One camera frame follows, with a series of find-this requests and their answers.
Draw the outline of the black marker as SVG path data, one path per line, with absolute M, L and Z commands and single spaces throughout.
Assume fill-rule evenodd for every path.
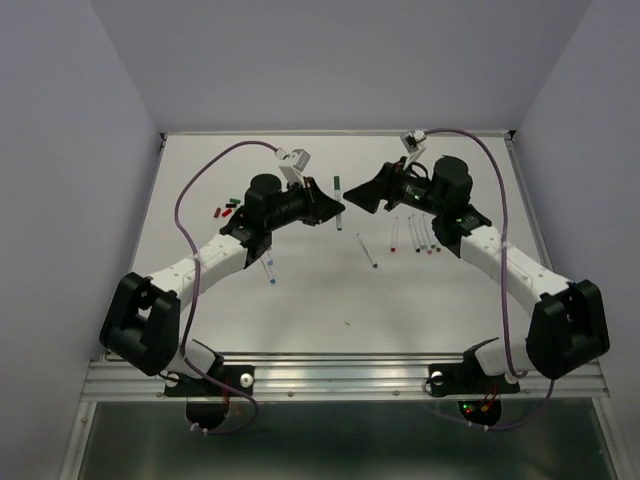
M 412 242 L 413 242 L 413 247 L 414 247 L 415 251 L 417 253 L 419 253 L 422 250 L 422 247 L 421 247 L 419 234 L 417 232 L 413 216 L 409 216 L 408 217 L 408 226 L 409 226 L 410 235 L 411 235 Z

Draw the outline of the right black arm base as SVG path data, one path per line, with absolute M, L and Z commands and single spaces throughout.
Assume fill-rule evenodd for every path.
M 422 390 L 433 398 L 462 396 L 458 401 L 460 420 L 471 427 L 499 431 L 503 411 L 500 396 L 519 393 L 520 384 L 509 381 L 504 373 L 487 375 L 475 351 L 469 349 L 458 362 L 431 364 Z

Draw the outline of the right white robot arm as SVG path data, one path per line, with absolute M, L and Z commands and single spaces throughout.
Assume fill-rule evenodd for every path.
M 491 340 L 472 351 L 488 377 L 537 371 L 557 380 L 610 349 L 603 299 L 591 281 L 572 282 L 543 267 L 502 238 L 471 204 L 467 164 L 443 156 L 430 177 L 416 177 L 402 161 L 385 163 L 370 181 L 344 193 L 369 213 L 402 204 L 432 215 L 440 244 L 498 283 L 504 298 L 529 315 L 524 339 Z

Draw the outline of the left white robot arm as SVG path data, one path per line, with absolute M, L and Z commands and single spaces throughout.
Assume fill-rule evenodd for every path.
M 220 357 L 190 339 L 198 298 L 240 272 L 271 247 L 272 234 L 294 222 L 316 226 L 344 211 L 316 181 L 306 177 L 288 188 L 271 174 L 255 176 L 243 204 L 202 247 L 163 270 L 125 275 L 117 285 L 99 334 L 100 343 L 148 376 L 161 372 L 210 378 Z

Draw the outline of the purple marker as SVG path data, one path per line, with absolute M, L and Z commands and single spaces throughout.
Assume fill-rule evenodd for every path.
M 368 262 L 370 263 L 371 267 L 374 269 L 377 269 L 379 267 L 378 263 L 374 260 L 373 256 L 371 255 L 369 249 L 367 248 L 364 240 L 362 239 L 361 235 L 359 232 L 356 233 L 356 239 L 358 241 L 358 244 L 360 245 L 361 249 L 363 250 Z

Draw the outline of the teal green marker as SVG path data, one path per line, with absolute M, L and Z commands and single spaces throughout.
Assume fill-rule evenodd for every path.
M 338 203 L 342 202 L 342 189 L 341 189 L 341 179 L 339 175 L 335 175 L 333 177 L 333 185 L 334 185 L 334 200 Z M 336 230 L 341 232 L 343 230 L 343 222 L 342 222 L 342 213 L 338 213 L 335 217 Z

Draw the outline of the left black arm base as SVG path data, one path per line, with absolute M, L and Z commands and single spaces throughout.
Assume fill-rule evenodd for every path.
M 164 377 L 163 395 L 185 401 L 190 430 L 214 436 L 235 433 L 251 425 L 259 410 L 253 398 L 255 367 L 218 363 L 208 375 L 216 382 L 177 372 L 168 372 Z

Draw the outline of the red marker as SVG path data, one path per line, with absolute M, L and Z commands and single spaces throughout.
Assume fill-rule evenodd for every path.
M 391 245 L 390 245 L 391 253 L 397 252 L 398 238 L 399 238 L 399 218 L 395 217 L 392 225 L 392 235 L 391 235 Z

